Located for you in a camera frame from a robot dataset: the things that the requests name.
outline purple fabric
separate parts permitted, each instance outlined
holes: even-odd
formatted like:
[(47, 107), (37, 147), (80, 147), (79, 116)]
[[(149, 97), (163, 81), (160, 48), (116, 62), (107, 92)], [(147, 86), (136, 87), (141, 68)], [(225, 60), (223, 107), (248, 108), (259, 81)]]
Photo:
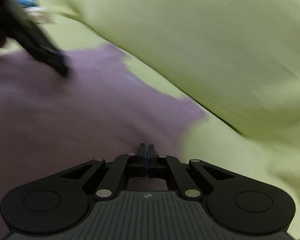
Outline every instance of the purple fabric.
[[(26, 52), (0, 57), (0, 200), (12, 188), (141, 142), (178, 157), (180, 136), (205, 113), (129, 72), (112, 44), (67, 52), (63, 80)], [(0, 216), (0, 238), (7, 233)]]

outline yellow-green fabric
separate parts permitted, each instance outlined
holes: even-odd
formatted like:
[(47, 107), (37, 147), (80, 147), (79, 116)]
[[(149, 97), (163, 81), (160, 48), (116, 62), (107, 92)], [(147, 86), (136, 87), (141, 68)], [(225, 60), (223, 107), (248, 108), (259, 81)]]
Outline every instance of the yellow-green fabric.
[(209, 114), (179, 149), (286, 190), (300, 237), (300, 0), (40, 2), (64, 16), (45, 26), (62, 49), (101, 45), (99, 33), (144, 62), (126, 64), (146, 83), (179, 87), (250, 138)]

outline white circular logo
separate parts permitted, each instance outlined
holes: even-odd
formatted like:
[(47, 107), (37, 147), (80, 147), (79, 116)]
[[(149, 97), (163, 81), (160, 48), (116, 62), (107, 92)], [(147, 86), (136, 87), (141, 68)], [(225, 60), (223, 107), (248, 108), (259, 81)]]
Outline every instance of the white circular logo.
[(149, 199), (149, 198), (152, 197), (152, 195), (151, 195), (150, 193), (144, 194), (143, 196), (144, 196), (145, 198), (147, 198), (147, 199)]

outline triangular cutout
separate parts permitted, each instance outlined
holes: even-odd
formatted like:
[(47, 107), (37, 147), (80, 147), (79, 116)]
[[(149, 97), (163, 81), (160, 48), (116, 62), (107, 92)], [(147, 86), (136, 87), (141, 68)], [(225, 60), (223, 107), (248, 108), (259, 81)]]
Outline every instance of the triangular cutout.
[(66, 179), (80, 179), (91, 167), (92, 165), (86, 165), (74, 171), (70, 171), (61, 177)]
[(216, 180), (232, 179), (233, 176), (222, 171), (218, 171), (209, 166), (203, 166), (203, 168), (209, 172), (209, 174), (214, 177)]

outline blue object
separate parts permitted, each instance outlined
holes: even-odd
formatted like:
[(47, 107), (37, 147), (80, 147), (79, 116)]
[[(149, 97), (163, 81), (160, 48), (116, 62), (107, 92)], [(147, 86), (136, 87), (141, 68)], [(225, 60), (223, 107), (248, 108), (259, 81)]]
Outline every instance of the blue object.
[(37, 0), (17, 0), (17, 3), (26, 7), (34, 7), (37, 5)]

